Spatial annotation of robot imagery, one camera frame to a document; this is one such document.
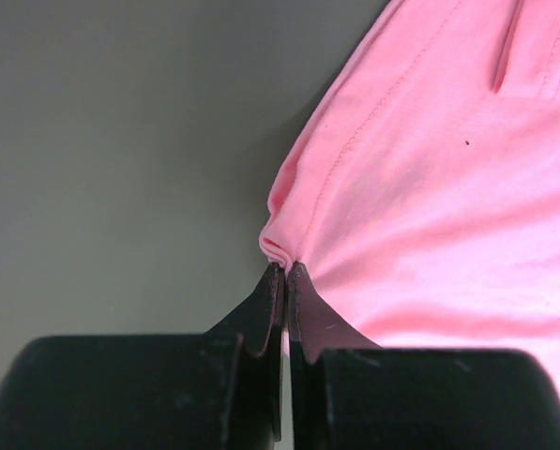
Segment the gray table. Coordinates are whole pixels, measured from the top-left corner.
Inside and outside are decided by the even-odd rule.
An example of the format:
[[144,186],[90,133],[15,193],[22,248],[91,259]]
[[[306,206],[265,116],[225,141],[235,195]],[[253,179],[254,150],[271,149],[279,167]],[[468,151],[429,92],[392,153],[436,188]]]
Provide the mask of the gray table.
[[0,379],[37,336],[239,303],[274,175],[385,2],[0,1]]

